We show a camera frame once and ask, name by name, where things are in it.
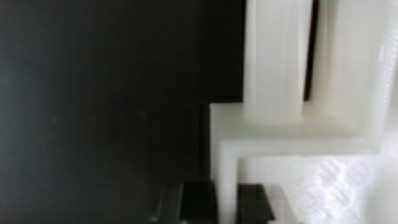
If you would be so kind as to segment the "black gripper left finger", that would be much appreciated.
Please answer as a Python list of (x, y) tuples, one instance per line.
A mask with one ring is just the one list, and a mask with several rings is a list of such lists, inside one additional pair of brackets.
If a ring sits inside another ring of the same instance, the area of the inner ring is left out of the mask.
[(214, 186), (209, 181), (163, 186), (154, 224), (216, 224)]

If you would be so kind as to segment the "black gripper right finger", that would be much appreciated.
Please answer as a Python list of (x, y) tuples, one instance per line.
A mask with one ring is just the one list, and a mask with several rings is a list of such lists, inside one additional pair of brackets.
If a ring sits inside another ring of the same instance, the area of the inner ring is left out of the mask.
[(239, 184), (236, 224), (268, 224), (273, 220), (275, 215), (262, 186)]

